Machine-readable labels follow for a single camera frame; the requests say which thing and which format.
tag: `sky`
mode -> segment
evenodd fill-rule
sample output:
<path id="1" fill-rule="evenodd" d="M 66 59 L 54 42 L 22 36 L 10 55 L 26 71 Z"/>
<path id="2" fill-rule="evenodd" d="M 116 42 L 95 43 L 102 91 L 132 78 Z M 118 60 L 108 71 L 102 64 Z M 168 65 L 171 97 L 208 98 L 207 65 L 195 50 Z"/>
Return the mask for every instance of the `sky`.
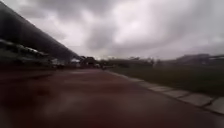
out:
<path id="1" fill-rule="evenodd" d="M 223 0 L 1 0 L 79 55 L 224 53 Z"/>

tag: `concrete curb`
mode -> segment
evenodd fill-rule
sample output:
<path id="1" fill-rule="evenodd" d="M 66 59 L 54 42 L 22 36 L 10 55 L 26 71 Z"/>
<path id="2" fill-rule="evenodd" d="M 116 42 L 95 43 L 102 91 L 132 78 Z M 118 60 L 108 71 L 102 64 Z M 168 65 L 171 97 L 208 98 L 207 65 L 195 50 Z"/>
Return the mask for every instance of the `concrete curb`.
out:
<path id="1" fill-rule="evenodd" d="M 52 74 L 53 72 L 44 72 L 44 73 L 27 74 L 27 75 L 17 76 L 17 77 L 9 77 L 6 79 L 0 79 L 0 83 L 8 83 L 8 82 L 13 82 L 18 80 L 34 79 L 39 77 L 50 76 Z"/>
<path id="2" fill-rule="evenodd" d="M 211 97 L 208 95 L 189 92 L 185 90 L 180 90 L 176 88 L 170 88 L 158 84 L 151 84 L 144 80 L 131 78 L 125 75 L 117 74 L 114 72 L 107 71 L 110 74 L 123 77 L 129 81 L 132 81 L 142 87 L 145 87 L 151 91 L 166 95 L 168 97 L 177 99 L 179 101 L 200 107 L 204 110 L 208 110 L 213 113 L 220 114 L 224 116 L 224 97 Z"/>

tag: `road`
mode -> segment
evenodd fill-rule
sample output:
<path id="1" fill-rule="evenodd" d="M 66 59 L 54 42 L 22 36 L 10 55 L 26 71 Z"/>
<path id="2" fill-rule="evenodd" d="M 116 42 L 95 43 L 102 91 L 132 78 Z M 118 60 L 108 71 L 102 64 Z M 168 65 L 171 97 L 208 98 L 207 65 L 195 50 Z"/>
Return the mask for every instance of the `road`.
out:
<path id="1" fill-rule="evenodd" d="M 223 117 L 100 70 L 2 83 L 0 101 L 7 128 L 224 127 Z"/>

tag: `green lawn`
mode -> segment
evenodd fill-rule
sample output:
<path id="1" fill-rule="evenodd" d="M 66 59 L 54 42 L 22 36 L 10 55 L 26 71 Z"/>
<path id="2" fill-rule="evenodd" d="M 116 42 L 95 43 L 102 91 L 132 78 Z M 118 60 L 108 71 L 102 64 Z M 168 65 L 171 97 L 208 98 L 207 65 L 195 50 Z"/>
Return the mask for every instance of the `green lawn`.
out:
<path id="1" fill-rule="evenodd" d="M 176 66 L 114 68 L 111 70 L 151 83 L 224 96 L 224 70 L 222 69 Z"/>

